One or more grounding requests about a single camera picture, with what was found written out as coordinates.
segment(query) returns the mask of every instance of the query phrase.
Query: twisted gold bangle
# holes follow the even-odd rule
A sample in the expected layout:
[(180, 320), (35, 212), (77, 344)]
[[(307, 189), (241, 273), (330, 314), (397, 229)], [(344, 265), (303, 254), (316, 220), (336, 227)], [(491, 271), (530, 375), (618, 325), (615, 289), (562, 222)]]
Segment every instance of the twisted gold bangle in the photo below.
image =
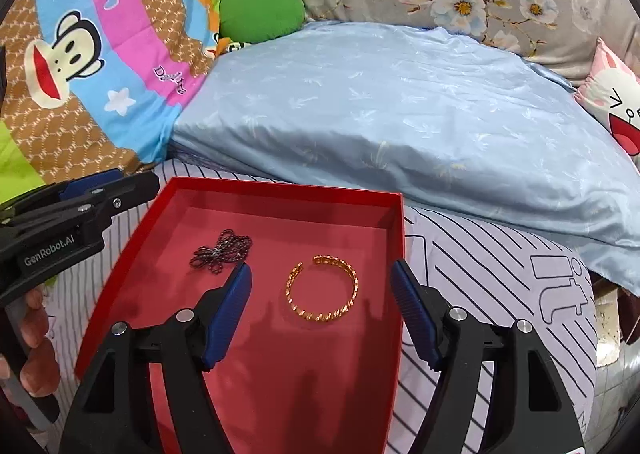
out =
[(351, 282), (353, 283), (353, 293), (351, 294), (351, 298), (348, 300), (347, 304), (338, 308), (335, 311), (330, 311), (329, 313), (318, 313), (314, 314), (313, 312), (307, 312), (306, 310), (298, 308), (298, 305), (293, 302), (291, 297), (291, 287), (293, 286), (293, 282), (298, 277), (298, 274), (302, 271), (302, 263), (298, 263), (296, 267), (289, 274), (289, 279), (287, 280), (287, 287), (285, 288), (284, 295), (287, 298), (287, 303), (293, 311), (295, 311), (300, 317), (307, 320), (315, 320), (316, 322), (328, 322), (330, 320), (340, 319), (345, 313), (347, 313), (351, 306), (353, 306), (353, 302), (356, 300), (356, 296), (358, 294), (358, 278), (356, 276), (356, 271), (353, 270), (351, 265), (347, 264), (347, 262), (343, 259), (338, 259), (337, 257), (331, 256), (314, 256), (314, 263), (316, 265), (333, 265), (334, 267), (340, 267), (343, 269), (349, 277), (351, 277)]

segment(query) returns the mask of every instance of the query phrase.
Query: cartoon face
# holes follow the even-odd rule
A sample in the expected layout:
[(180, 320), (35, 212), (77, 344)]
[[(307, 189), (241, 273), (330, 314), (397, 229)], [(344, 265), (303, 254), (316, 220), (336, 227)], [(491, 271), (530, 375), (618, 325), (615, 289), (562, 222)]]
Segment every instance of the cartoon face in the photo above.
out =
[(599, 71), (583, 92), (591, 113), (631, 157), (640, 159), (640, 84), (636, 75), (608, 51), (596, 53)]
[(631, 157), (640, 155), (640, 84), (618, 68), (606, 68), (596, 77), (611, 90), (605, 127)]
[(80, 12), (66, 14), (58, 23), (56, 41), (29, 43), (24, 53), (24, 71), (31, 97), (43, 108), (58, 108), (69, 99), (69, 81), (97, 73), (102, 42), (95, 25)]

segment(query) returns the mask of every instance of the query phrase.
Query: red box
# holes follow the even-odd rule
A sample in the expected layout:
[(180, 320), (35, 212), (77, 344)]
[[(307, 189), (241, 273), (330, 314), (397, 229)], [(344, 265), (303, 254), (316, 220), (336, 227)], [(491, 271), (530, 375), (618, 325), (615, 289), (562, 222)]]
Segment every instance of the red box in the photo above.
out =
[[(220, 275), (189, 266), (224, 229), (250, 235), (252, 294), (226, 358), (205, 375), (236, 454), (381, 454), (390, 424), (402, 334), (388, 282), (404, 256), (400, 194), (253, 181), (173, 178), (116, 263), (90, 320), (76, 364), (82, 376), (110, 325), (164, 322), (193, 307)], [(351, 296), (349, 277), (314, 255), (353, 265), (356, 301), (341, 319), (308, 322), (288, 306), (331, 311)], [(166, 451), (179, 453), (161, 368), (151, 366), (154, 405)]]

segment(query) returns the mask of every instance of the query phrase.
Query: pink stripe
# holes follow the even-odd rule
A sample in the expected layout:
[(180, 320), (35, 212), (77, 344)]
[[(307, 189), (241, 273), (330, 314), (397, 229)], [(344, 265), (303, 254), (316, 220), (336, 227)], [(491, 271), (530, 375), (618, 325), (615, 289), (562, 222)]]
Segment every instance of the pink stripe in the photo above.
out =
[[(106, 2), (94, 0), (102, 30), (114, 52), (140, 76), (148, 89), (165, 97), (169, 105), (181, 104), (184, 107), (202, 84), (204, 75), (194, 78), (187, 63), (171, 59), (164, 43), (153, 30), (142, 1), (119, 0), (118, 5), (110, 10), (104, 9)], [(154, 68), (158, 66), (162, 66), (168, 74), (181, 72), (186, 92), (180, 95), (174, 82), (158, 80), (154, 73)]]

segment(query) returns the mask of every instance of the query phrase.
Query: human hand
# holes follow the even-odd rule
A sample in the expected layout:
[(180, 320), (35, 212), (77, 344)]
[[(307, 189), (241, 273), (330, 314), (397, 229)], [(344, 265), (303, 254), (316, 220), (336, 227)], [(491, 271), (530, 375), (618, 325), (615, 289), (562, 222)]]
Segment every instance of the human hand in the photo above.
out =
[[(42, 292), (35, 288), (25, 296), (27, 313), (20, 323), (24, 342), (31, 348), (29, 358), (20, 372), (20, 382), (31, 396), (49, 396), (60, 383), (60, 367), (53, 344), (46, 338), (49, 317), (42, 305)], [(0, 378), (9, 378), (10, 370), (0, 355)]]

